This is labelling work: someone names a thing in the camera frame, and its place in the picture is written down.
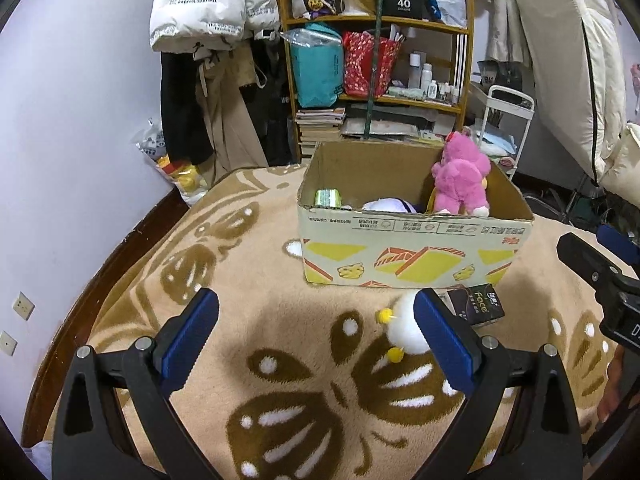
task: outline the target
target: floor mat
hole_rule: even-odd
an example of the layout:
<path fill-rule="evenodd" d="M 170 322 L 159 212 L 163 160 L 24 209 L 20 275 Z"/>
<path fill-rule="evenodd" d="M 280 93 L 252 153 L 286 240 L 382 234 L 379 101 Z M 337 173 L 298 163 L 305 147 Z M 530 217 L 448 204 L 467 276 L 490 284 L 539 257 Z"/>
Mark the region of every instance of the floor mat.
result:
<path fill-rule="evenodd" d="M 113 289 L 90 344 L 112 351 L 153 335 L 208 286 L 219 295 L 220 321 L 171 402 L 225 479 L 410 479 L 463 396 L 431 351 L 386 360 L 390 344 L 374 314 L 411 291 L 305 281 L 302 176 L 299 166 L 244 170 L 217 184 Z M 587 437 L 614 345 L 597 330 L 593 291 L 556 257 L 569 231 L 594 243 L 536 218 L 496 286 L 506 316 L 481 334 L 531 351 L 555 344 Z M 476 466 L 495 451 L 513 397 L 505 393 Z M 159 467 L 126 392 L 120 400 L 140 455 Z"/>

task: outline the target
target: bookshelf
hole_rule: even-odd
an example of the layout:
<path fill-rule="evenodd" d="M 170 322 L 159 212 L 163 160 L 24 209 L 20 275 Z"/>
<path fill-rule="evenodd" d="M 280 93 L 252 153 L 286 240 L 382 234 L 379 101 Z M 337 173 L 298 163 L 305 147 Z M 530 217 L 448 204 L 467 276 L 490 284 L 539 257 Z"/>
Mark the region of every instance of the bookshelf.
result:
<path fill-rule="evenodd" d="M 282 29 L 284 31 L 292 28 L 299 28 L 301 25 L 308 23 L 309 20 L 304 18 L 294 18 L 291 13 L 290 0 L 278 0 L 278 9 L 280 11 L 280 21 L 282 22 Z M 427 57 L 427 62 L 435 66 L 443 66 L 449 69 L 449 83 L 456 83 L 456 73 L 462 74 L 462 79 L 459 80 L 460 88 L 460 101 L 456 106 L 449 106 L 440 102 L 433 101 L 415 101 L 411 99 L 396 98 L 388 95 L 375 98 L 377 104 L 390 104 L 400 106 L 412 106 L 421 108 L 432 108 L 442 113 L 452 114 L 456 116 L 456 128 L 461 129 L 466 113 L 466 103 L 468 100 L 468 92 L 470 89 L 471 78 L 471 65 L 473 57 L 473 44 L 474 44 L 474 16 L 475 7 L 474 0 L 466 0 L 466 15 L 467 15 L 467 27 L 451 27 L 442 23 L 428 22 L 427 20 L 412 20 L 409 18 L 399 18 L 397 16 L 382 16 L 383 24 L 395 23 L 401 27 L 415 27 L 425 30 L 434 30 L 435 32 L 441 32 L 443 34 L 449 34 L 451 36 L 451 54 L 449 59 L 439 59 L 433 57 Z M 321 16 L 314 20 L 315 22 L 326 22 L 340 24 L 341 28 L 348 27 L 350 23 L 353 23 L 354 27 L 362 28 L 362 25 L 375 25 L 375 16 L 344 16 L 338 14 L 337 16 Z M 287 77 L 289 79 L 289 95 L 291 116 L 296 117 L 298 111 L 297 92 L 296 85 L 293 77 L 293 70 L 291 67 L 291 51 L 289 43 L 284 42 L 285 56 L 287 63 Z M 336 102 L 336 105 L 344 104 L 348 101 L 366 102 L 366 98 L 359 98 L 350 96 L 347 94 L 341 94 Z M 294 122 L 294 138 L 296 140 L 296 151 L 298 157 L 301 158 L 300 152 L 300 130 L 297 124 Z"/>

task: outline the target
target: electrical outlet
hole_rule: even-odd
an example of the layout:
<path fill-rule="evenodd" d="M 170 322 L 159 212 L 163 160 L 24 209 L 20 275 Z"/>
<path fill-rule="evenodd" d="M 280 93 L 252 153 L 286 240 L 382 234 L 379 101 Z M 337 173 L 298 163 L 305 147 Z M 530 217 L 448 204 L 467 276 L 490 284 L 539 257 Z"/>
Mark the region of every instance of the electrical outlet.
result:
<path fill-rule="evenodd" d="M 23 293 L 20 293 L 18 299 L 15 300 L 14 310 L 18 313 L 18 316 L 20 316 L 25 321 L 29 319 L 29 316 L 33 312 L 34 308 L 36 308 L 36 306 L 31 303 L 29 298 L 27 298 Z"/>
<path fill-rule="evenodd" d="M 2 350 L 9 357 L 12 357 L 15 352 L 15 347 L 18 346 L 16 340 L 8 335 L 7 332 L 0 332 L 0 350 Z"/>

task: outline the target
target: white bottle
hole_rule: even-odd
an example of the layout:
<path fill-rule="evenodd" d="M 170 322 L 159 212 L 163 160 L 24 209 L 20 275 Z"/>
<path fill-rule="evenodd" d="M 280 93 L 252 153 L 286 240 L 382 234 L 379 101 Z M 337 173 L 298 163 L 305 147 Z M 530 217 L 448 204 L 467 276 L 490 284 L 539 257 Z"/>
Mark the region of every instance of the white bottle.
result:
<path fill-rule="evenodd" d="M 429 99 L 435 99 L 438 95 L 438 83 L 434 79 L 431 80 L 429 88 L 427 89 L 427 97 Z"/>
<path fill-rule="evenodd" d="M 420 54 L 409 54 L 409 88 L 420 88 Z"/>
<path fill-rule="evenodd" d="M 425 92 L 429 90 L 429 85 L 433 80 L 433 70 L 429 63 L 422 66 L 422 76 L 420 77 L 420 88 Z"/>
<path fill-rule="evenodd" d="M 444 85 L 446 85 L 446 83 L 437 83 L 437 85 L 438 85 L 438 92 L 437 92 L 436 99 L 438 101 L 444 101 Z"/>

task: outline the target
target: white plush toy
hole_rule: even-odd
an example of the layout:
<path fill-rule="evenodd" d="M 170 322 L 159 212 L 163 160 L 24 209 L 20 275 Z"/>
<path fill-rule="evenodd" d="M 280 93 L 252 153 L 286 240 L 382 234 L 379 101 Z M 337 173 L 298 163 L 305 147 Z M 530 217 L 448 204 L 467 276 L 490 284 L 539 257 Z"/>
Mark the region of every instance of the white plush toy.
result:
<path fill-rule="evenodd" d="M 416 293 L 408 292 L 393 308 L 383 308 L 376 313 L 377 322 L 386 325 L 386 338 L 393 345 L 386 353 L 392 363 L 399 363 L 404 354 L 422 355 L 429 351 L 429 345 L 415 322 Z"/>
<path fill-rule="evenodd" d="M 415 207 L 401 198 L 381 198 L 373 202 L 367 202 L 362 206 L 363 211 L 383 211 L 387 213 L 413 213 Z"/>

